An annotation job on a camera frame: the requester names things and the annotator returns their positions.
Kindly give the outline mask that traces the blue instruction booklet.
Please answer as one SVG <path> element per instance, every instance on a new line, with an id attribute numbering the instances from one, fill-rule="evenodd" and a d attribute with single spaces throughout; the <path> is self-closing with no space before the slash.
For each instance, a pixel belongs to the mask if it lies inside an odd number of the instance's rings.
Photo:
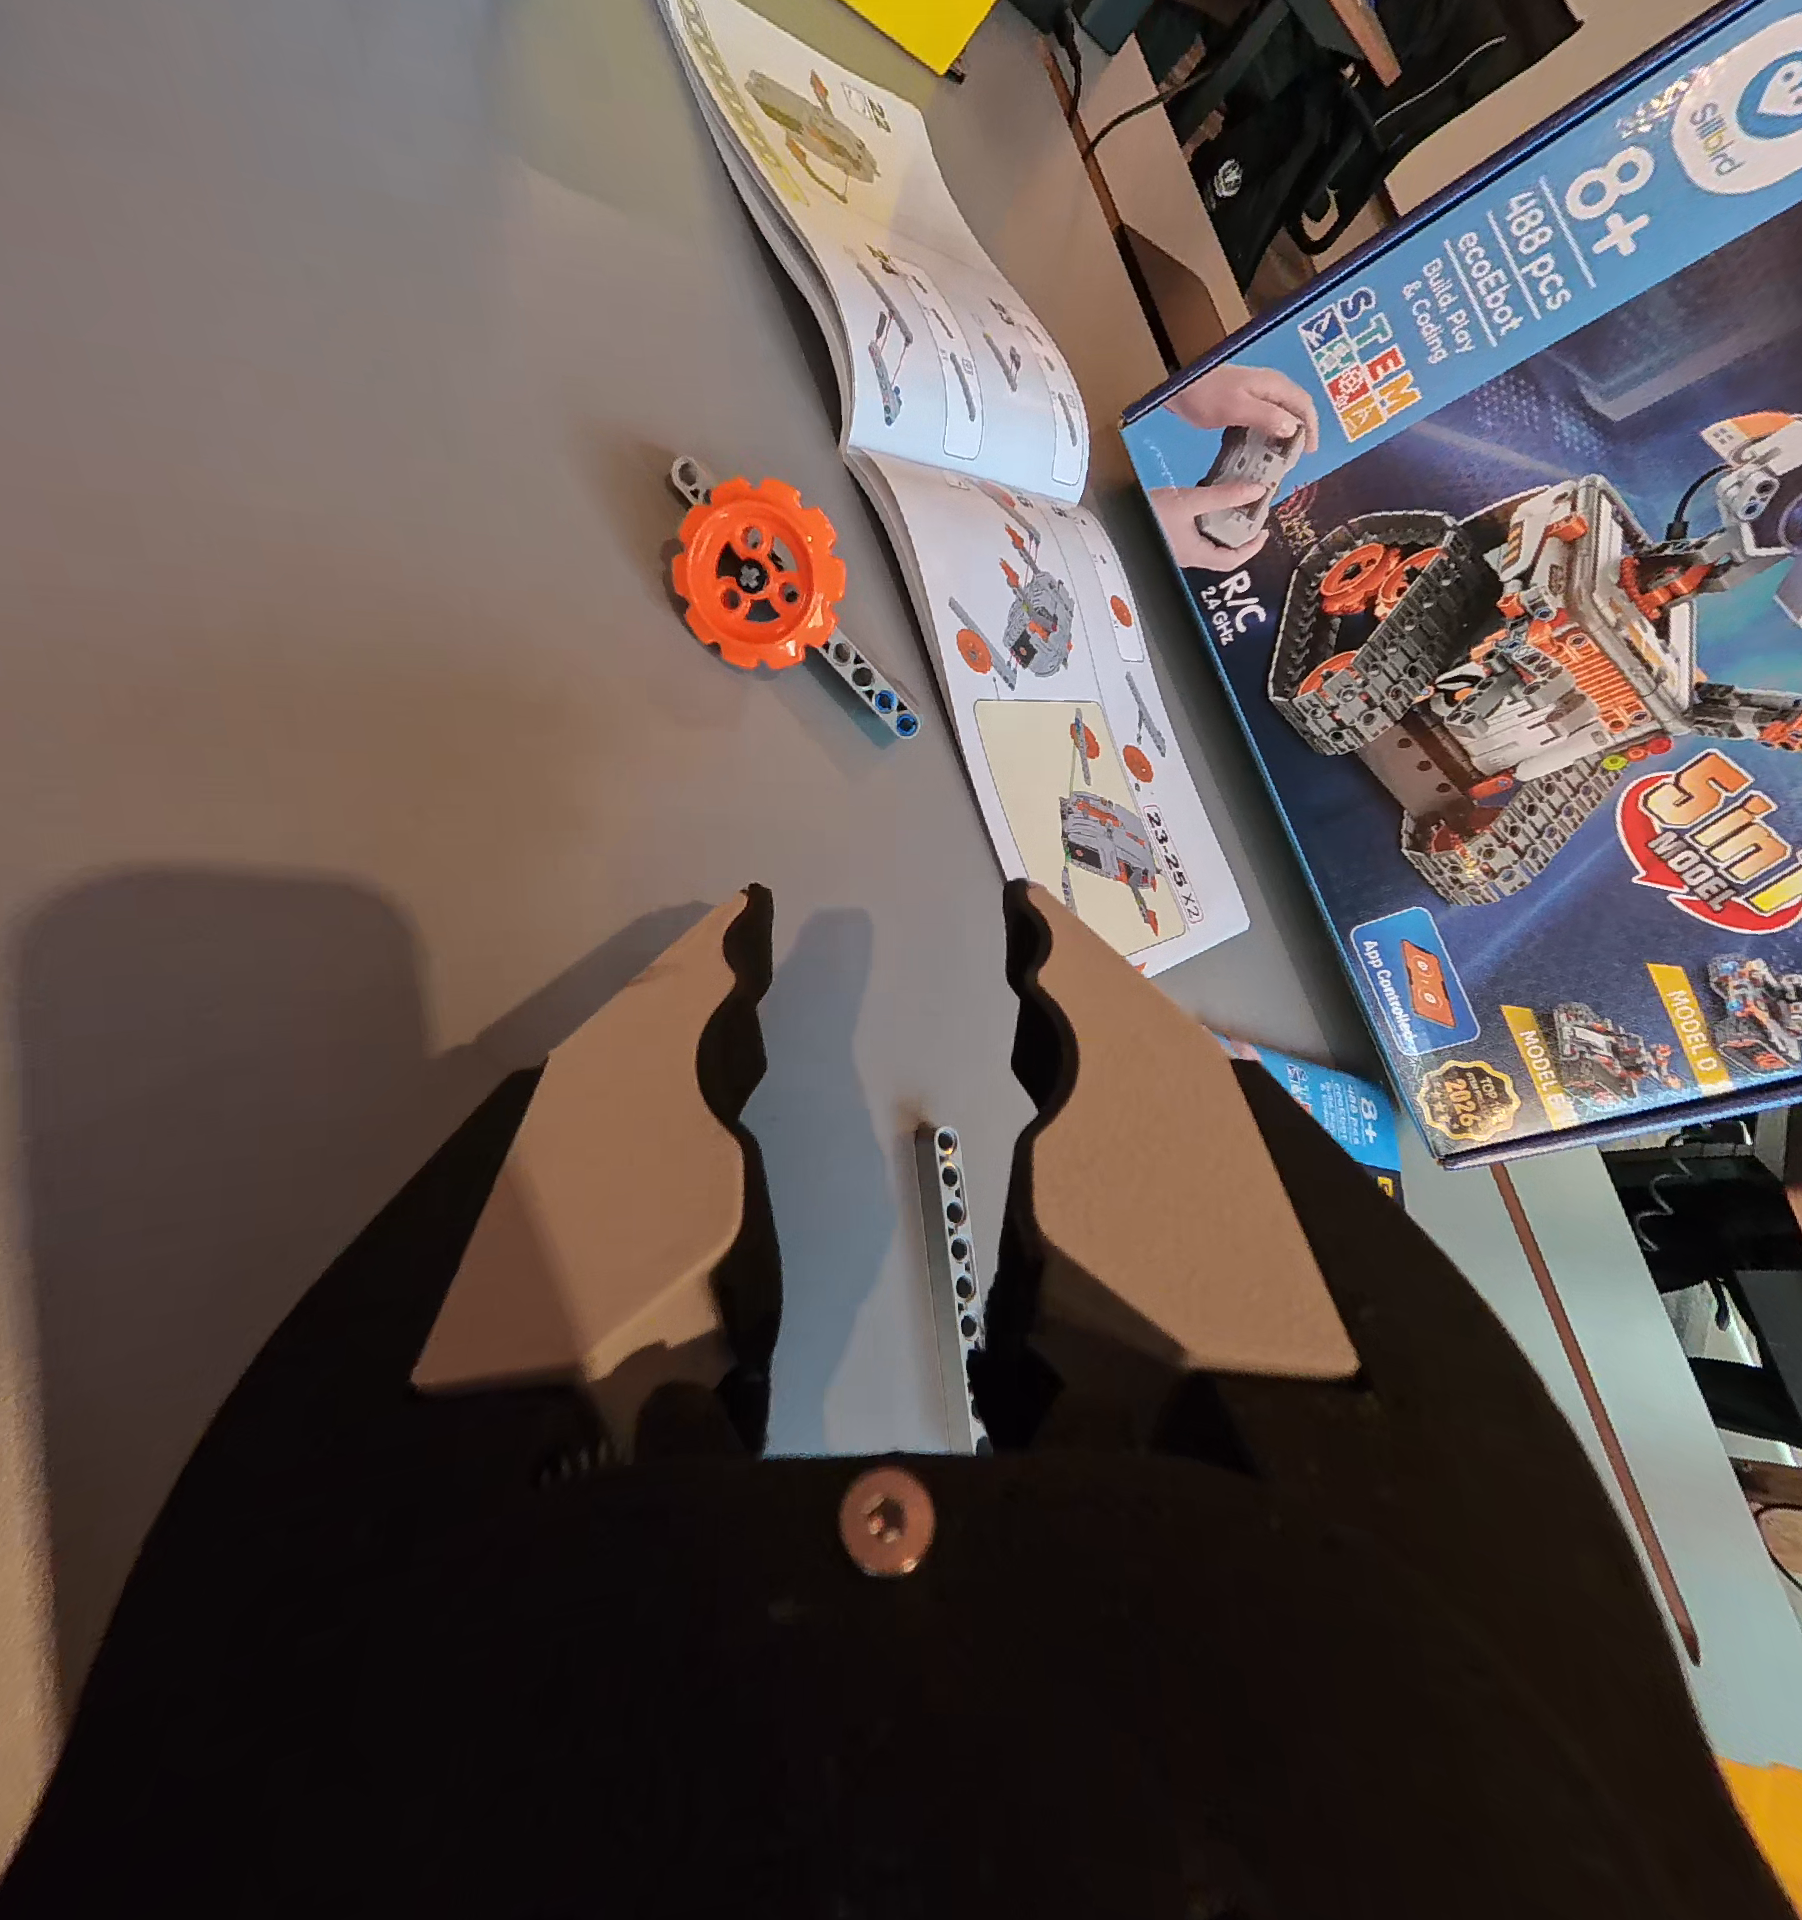
<path id="1" fill-rule="evenodd" d="M 1345 1153 L 1362 1164 L 1385 1194 L 1405 1204 L 1403 1153 L 1392 1099 L 1367 1079 L 1249 1042 L 1214 1028 L 1214 1038 L 1239 1059 L 1266 1067 Z"/>

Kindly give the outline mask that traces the open instruction booklet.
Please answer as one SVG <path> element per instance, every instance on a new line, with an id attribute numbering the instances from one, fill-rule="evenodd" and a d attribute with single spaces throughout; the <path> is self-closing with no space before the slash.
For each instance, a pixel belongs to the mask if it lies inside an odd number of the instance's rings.
<path id="1" fill-rule="evenodd" d="M 1128 573 L 1088 420 L 917 107 L 743 4 L 660 4 L 729 178 L 826 338 L 839 451 L 897 555 L 1008 879 L 1141 972 L 1249 929 Z"/>

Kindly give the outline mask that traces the light grey holed beam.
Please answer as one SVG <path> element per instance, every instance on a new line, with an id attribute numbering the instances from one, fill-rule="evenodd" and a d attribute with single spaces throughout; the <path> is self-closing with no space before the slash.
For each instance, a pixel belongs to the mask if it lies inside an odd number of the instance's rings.
<path id="1" fill-rule="evenodd" d="M 951 1453 L 991 1453 L 971 1379 L 981 1348 L 983 1282 L 971 1226 L 963 1141 L 949 1125 L 915 1130 L 917 1182 L 927 1262 L 927 1301 Z"/>

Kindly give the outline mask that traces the grey beam assembly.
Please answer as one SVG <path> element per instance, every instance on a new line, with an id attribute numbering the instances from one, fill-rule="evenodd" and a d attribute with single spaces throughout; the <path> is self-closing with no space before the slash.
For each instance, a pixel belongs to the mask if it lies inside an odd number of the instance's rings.
<path id="1" fill-rule="evenodd" d="M 703 497 L 710 487 L 718 482 L 723 479 L 717 479 L 709 467 L 703 467 L 693 458 L 687 458 L 687 454 L 676 458 L 670 467 L 670 484 L 674 492 L 678 494 L 679 503 L 683 505 L 683 515 L 687 513 L 687 507 L 696 503 L 699 497 Z M 829 674 L 833 674 L 836 679 L 842 684 L 842 687 L 848 691 L 849 700 L 891 737 L 899 741 L 908 741 L 920 731 L 920 715 L 917 710 L 917 704 L 906 693 L 901 693 L 891 684 L 891 679 L 848 635 L 844 635 L 842 626 L 839 626 L 839 615 L 837 615 L 837 627 L 836 627 L 833 638 L 826 642 L 825 649 L 811 652 L 806 661 L 803 663 L 803 666 L 806 664 L 821 664 Z"/>

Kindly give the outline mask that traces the blue robot kit box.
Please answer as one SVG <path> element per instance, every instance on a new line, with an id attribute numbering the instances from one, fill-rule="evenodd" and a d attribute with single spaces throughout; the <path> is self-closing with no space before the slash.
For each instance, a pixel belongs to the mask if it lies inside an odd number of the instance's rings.
<path id="1" fill-rule="evenodd" d="M 1436 1160 L 1802 1099 L 1802 4 L 1697 19 L 1124 443 Z"/>

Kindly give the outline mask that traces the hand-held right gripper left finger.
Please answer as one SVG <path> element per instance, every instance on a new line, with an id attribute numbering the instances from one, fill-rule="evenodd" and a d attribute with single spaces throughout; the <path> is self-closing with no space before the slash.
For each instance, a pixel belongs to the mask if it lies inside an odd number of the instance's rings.
<path id="1" fill-rule="evenodd" d="M 743 1112 L 773 900 L 709 907 L 546 1058 L 411 1383 L 573 1387 L 610 1445 L 718 1417 L 762 1453 L 777 1232 Z"/>

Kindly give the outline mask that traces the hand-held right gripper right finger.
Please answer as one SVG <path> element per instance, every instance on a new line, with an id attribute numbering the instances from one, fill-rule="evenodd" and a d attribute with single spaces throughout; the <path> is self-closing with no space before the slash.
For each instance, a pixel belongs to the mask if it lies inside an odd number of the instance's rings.
<path id="1" fill-rule="evenodd" d="M 1221 1379 L 1354 1383 L 1237 1059 L 1038 884 L 1006 884 L 1003 930 L 1030 1116 L 976 1352 L 994 1450 L 1202 1430 Z"/>

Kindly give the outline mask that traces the black backpack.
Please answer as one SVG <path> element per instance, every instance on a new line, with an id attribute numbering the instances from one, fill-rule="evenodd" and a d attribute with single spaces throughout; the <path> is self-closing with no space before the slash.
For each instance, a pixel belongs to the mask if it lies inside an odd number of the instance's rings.
<path id="1" fill-rule="evenodd" d="M 1275 241 L 1316 257 L 1434 133 L 1577 36 L 1560 1 L 1380 1 L 1400 61 L 1380 84 L 1305 31 L 1273 40 L 1188 166 L 1231 275 L 1246 290 Z"/>

